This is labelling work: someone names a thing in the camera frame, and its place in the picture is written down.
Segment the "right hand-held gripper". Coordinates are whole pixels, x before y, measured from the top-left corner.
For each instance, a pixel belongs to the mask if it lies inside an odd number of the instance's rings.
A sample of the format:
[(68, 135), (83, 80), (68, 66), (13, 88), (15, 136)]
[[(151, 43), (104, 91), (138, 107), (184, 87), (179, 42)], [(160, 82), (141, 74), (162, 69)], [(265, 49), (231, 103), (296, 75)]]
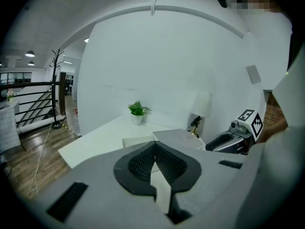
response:
[(206, 151), (221, 152), (247, 155), (261, 131), (263, 122), (256, 110), (246, 109), (236, 119), (231, 122), (229, 131), (237, 134), (236, 137), (231, 133), (218, 135), (214, 140), (206, 144)]

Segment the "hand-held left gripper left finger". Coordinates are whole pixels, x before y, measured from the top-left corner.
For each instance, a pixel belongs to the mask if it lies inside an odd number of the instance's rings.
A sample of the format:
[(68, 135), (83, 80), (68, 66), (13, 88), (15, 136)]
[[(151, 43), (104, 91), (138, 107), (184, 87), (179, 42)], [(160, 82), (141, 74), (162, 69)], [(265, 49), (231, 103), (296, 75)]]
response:
[[(151, 196), (135, 196), (115, 179), (113, 168), (122, 156), (144, 146), (137, 144), (89, 158), (44, 188), (35, 198), (35, 212), (51, 228), (168, 229), (171, 220)], [(88, 187), (64, 223), (47, 210), (74, 183)]]

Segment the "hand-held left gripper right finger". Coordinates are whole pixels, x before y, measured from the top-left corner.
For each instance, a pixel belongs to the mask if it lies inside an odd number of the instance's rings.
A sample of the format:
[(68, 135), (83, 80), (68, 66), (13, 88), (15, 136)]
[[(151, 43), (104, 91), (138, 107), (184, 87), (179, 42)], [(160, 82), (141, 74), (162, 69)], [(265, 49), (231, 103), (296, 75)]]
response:
[(245, 156), (175, 146), (154, 149), (156, 204), (173, 221), (198, 215), (226, 190)]

